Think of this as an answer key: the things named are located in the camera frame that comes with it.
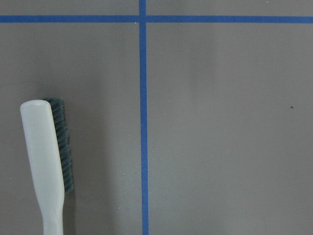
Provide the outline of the white hand brush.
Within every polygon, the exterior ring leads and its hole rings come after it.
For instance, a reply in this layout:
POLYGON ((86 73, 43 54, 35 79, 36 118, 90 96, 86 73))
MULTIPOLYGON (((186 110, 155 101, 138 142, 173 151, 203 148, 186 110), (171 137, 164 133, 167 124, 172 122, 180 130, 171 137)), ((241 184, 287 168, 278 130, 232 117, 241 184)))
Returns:
POLYGON ((20 106, 28 159, 45 235, 62 235, 65 194, 74 189, 69 133, 60 98, 20 106))

